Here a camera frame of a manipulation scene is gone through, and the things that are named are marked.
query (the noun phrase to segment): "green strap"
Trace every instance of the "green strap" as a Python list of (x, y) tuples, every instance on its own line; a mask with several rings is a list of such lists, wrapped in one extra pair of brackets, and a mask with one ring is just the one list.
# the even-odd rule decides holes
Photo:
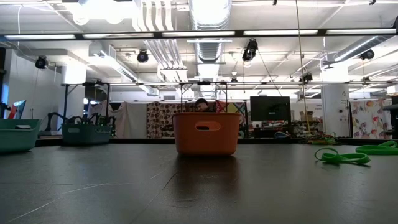
[(388, 141), (378, 146), (359, 146), (355, 149), (358, 153), (365, 153), (367, 155), (398, 155), (398, 143), (395, 141)]
[[(336, 154), (332, 153), (323, 153), (321, 158), (317, 156), (317, 153), (322, 150), (329, 150), (333, 151)], [(333, 148), (321, 148), (318, 149), (315, 154), (315, 158), (317, 158), (320, 161), (325, 161), (325, 162), (331, 162), (334, 164), (339, 164), (339, 163), (348, 163), (348, 162), (353, 162), (357, 164), (365, 164), (370, 162), (370, 158), (363, 153), (349, 153), (349, 154), (338, 154), (338, 151)]]

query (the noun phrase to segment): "monitor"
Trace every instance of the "monitor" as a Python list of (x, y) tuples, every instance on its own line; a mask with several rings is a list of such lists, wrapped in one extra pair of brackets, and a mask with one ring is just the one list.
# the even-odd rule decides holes
[(251, 96), (250, 113), (252, 121), (290, 121), (290, 97)]

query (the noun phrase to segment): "box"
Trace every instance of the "box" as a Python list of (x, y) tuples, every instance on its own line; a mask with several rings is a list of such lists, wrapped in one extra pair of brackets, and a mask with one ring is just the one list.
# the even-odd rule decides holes
[(312, 111), (307, 111), (307, 115), (305, 115), (304, 111), (300, 111), (300, 120), (301, 121), (307, 121), (307, 117), (308, 117), (308, 121), (312, 121)]

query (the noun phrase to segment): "white column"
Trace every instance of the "white column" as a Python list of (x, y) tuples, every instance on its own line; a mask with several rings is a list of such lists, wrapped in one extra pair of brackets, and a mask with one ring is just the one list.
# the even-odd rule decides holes
[[(322, 69), (322, 81), (349, 81), (348, 67), (344, 62)], [(321, 88), (323, 105), (323, 130), (326, 134), (349, 136), (348, 84), (325, 85)]]
[[(86, 81), (86, 66), (79, 63), (69, 63), (67, 66), (62, 67), (62, 83), (78, 84)], [(70, 86), (68, 92), (67, 102), (67, 118), (72, 116), (83, 116), (85, 97), (85, 87), (78, 86), (73, 90), (74, 86)], [(60, 102), (58, 112), (63, 115), (63, 105), (65, 101), (65, 87), (61, 88)], [(62, 124), (62, 119), (58, 119), (58, 128)]]

